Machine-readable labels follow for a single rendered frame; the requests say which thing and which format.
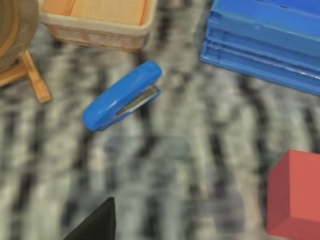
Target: gray marbled surface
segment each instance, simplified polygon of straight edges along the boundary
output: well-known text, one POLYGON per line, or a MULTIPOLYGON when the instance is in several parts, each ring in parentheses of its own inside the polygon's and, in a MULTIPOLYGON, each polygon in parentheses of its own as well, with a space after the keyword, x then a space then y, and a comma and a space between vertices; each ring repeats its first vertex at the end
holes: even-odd
POLYGON ((53 95, 0 89, 0 240, 59 240, 109 196, 118 240, 264 240, 265 177, 288 148, 320 152, 319 98, 199 63, 211 2, 160 0, 139 53, 61 44, 30 52, 53 95), (104 132, 83 109, 146 60, 162 95, 104 132))

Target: red block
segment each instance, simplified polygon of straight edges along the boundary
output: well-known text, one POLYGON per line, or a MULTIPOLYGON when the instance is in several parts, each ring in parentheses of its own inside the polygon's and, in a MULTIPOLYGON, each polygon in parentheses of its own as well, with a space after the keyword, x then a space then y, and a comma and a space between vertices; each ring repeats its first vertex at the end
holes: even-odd
POLYGON ((289 150, 267 179, 267 233, 320 240, 320 155, 289 150))

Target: blue box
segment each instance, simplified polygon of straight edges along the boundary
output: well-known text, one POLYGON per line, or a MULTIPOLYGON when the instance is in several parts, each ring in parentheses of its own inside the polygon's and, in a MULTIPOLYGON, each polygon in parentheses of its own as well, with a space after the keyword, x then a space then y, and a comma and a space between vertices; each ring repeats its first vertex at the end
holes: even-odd
POLYGON ((205 63, 320 95, 320 0, 215 0, 205 38, 205 63))

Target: round wooden object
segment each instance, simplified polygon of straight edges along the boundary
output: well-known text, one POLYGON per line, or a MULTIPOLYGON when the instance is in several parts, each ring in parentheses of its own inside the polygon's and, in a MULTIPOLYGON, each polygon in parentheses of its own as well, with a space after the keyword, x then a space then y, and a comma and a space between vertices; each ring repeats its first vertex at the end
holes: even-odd
POLYGON ((38 17, 37 0, 0 0, 0 73, 27 49, 38 17))

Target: black pointed object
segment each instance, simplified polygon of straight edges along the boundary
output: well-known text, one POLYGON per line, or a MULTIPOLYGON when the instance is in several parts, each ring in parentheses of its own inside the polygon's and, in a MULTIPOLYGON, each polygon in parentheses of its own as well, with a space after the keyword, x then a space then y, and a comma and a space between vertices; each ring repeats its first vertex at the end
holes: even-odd
POLYGON ((64 240, 115 240, 116 205, 108 198, 93 211, 64 240))

